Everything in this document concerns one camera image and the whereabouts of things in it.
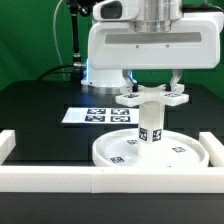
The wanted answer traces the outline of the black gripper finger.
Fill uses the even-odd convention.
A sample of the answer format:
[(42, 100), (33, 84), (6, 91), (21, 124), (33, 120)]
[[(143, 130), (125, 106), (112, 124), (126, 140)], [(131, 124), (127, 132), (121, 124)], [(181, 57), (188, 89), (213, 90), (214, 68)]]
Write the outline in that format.
[(179, 80), (182, 77), (182, 74), (183, 74), (182, 69), (174, 69), (172, 71), (172, 78), (171, 78), (170, 82), (166, 84), (165, 90), (174, 92)]
[(130, 70), (123, 70), (122, 76), (126, 82), (126, 90), (129, 93), (138, 91), (138, 84), (132, 79)]

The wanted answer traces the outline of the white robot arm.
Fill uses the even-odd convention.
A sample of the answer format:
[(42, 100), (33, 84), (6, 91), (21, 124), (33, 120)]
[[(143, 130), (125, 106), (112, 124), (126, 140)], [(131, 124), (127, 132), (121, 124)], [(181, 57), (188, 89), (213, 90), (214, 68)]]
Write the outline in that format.
[(82, 86), (117, 94), (133, 70), (210, 69), (220, 61), (224, 14), (182, 0), (104, 0), (93, 7)]

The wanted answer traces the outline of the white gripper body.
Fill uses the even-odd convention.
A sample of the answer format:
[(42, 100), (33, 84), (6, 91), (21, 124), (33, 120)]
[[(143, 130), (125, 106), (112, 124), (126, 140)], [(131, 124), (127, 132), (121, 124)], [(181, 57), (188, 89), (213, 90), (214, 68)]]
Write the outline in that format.
[(220, 61), (222, 12), (187, 12), (181, 0), (105, 0), (93, 18), (95, 69), (202, 69)]

